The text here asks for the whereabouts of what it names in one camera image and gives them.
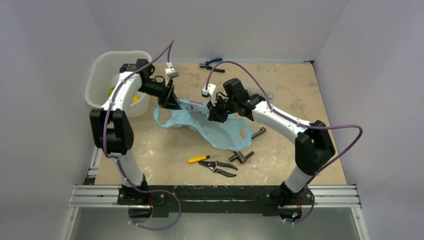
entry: black metal tool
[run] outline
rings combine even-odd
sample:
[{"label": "black metal tool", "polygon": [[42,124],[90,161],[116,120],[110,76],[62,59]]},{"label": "black metal tool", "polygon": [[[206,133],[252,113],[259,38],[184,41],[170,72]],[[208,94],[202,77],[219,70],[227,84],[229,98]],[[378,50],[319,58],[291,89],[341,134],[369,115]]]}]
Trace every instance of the black metal tool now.
[{"label": "black metal tool", "polygon": [[[255,132],[252,135],[252,140],[257,138],[258,136],[262,135],[263,133],[265,133],[267,131],[267,129],[265,127],[261,127],[259,129],[258,132]],[[240,151],[233,151],[234,155],[232,155],[230,158],[228,158],[228,160],[230,162],[234,161],[234,160],[238,160],[240,161],[241,164],[244,164],[251,156],[253,156],[253,154],[255,154],[255,152],[251,151],[249,152],[246,156],[243,156],[243,154]]]},{"label": "black metal tool", "polygon": [[234,155],[231,156],[230,158],[228,158],[228,160],[230,162],[234,161],[234,160],[238,160],[240,161],[241,164],[244,164],[251,156],[253,156],[255,154],[254,151],[249,152],[247,155],[243,156],[242,152],[240,151],[233,151]]},{"label": "black metal tool", "polygon": [[[212,70],[213,67],[211,66],[211,64],[222,62],[222,60],[223,59],[219,57],[219,58],[212,59],[210,61],[206,61],[205,63],[199,63],[199,68]],[[215,68],[213,71],[217,73],[225,73],[225,69]]]},{"label": "black metal tool", "polygon": [[230,168],[234,170],[238,170],[236,166],[234,166],[231,163],[224,163],[220,161],[204,161],[201,160],[198,162],[200,165],[207,167],[208,169],[212,170],[214,173],[222,174],[226,177],[235,177],[237,174],[226,172],[222,169],[217,168],[217,166],[223,167],[223,168]]}]

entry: wooden table surface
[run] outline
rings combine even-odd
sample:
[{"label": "wooden table surface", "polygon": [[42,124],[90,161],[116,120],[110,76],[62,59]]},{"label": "wooden table surface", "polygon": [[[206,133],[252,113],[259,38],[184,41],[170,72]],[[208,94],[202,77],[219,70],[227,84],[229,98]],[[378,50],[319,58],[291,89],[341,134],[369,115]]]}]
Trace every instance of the wooden table surface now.
[{"label": "wooden table surface", "polygon": [[[174,63],[174,66],[180,72],[180,76],[174,80],[177,97],[206,102],[207,99],[201,96],[201,89],[209,71],[199,68],[197,63]],[[244,85],[253,84],[253,81],[237,66],[232,64],[221,66],[226,72],[212,74],[210,83],[222,88],[222,83],[238,77]],[[310,122],[321,120],[328,125],[327,113],[311,64],[243,64],[243,66],[256,73],[275,76],[276,94],[273,96],[273,104],[276,107],[301,119]],[[155,67],[155,75],[164,74],[165,63],[155,64]],[[153,118],[153,111],[157,106],[157,99],[151,97],[148,111],[140,117],[129,119],[134,131],[132,151],[150,185],[280,185],[295,167],[294,145],[271,128],[251,122],[247,118],[254,133],[260,127],[266,127],[267,131],[242,151],[244,155],[250,151],[255,153],[246,163],[232,162],[238,171],[230,169],[228,172],[236,173],[236,177],[213,173],[197,163],[189,164],[187,162],[189,158],[213,154],[220,156],[211,160],[228,163],[228,158],[233,153],[214,148],[197,131],[187,127],[161,128]],[[161,123],[164,123],[169,115],[167,110],[161,109]],[[120,185],[121,181],[113,161],[103,156],[95,184]],[[329,166],[311,184],[345,185],[346,180],[340,161]]]}]

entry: blue-handled pliers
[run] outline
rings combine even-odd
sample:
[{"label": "blue-handled pliers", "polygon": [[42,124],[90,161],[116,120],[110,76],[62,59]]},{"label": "blue-handled pliers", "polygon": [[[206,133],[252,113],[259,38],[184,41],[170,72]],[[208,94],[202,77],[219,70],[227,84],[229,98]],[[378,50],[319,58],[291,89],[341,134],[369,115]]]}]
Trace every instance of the blue-handled pliers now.
[{"label": "blue-handled pliers", "polygon": [[[205,63],[199,63],[199,68],[212,70],[213,67],[211,66],[211,64],[221,62],[222,60],[222,57],[219,57],[210,61],[206,61]],[[225,73],[225,69],[215,68],[213,71],[217,73]]]}]

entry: pliers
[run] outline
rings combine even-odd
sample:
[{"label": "pliers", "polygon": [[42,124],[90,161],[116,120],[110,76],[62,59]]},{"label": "pliers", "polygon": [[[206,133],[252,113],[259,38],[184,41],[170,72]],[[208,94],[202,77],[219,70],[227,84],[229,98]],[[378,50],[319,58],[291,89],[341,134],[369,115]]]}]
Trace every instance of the pliers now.
[{"label": "pliers", "polygon": [[222,174],[222,175],[229,177],[229,178],[237,176],[237,174],[229,173],[229,172],[226,172],[226,171],[221,170],[219,168],[216,168],[217,166],[220,166],[220,167],[224,167],[224,168],[230,168],[230,169],[238,170],[237,167],[234,166],[231,163],[224,163],[224,162],[220,162],[220,161],[204,161],[204,160],[201,160],[198,163],[200,165],[205,166],[208,169],[212,170],[212,172],[214,172],[214,173],[219,173],[219,174]]},{"label": "pliers", "polygon": [[[206,61],[204,63],[199,63],[199,68],[212,70],[213,67],[211,66],[211,64],[221,62],[222,60],[223,60],[222,57],[220,57],[220,58],[212,59],[210,61]],[[225,69],[215,68],[213,71],[217,73],[225,73]]]}]

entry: green object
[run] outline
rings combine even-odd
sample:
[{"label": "green object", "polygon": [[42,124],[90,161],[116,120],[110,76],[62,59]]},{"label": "green object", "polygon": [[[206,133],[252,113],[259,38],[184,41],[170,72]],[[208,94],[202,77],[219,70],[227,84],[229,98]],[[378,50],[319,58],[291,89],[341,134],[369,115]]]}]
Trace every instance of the green object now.
[{"label": "green object", "polygon": [[107,93],[109,94],[109,96],[111,96],[111,95],[112,95],[112,93],[113,93],[114,89],[115,89],[115,86],[111,86],[111,87],[109,88],[109,91],[107,92]]}]

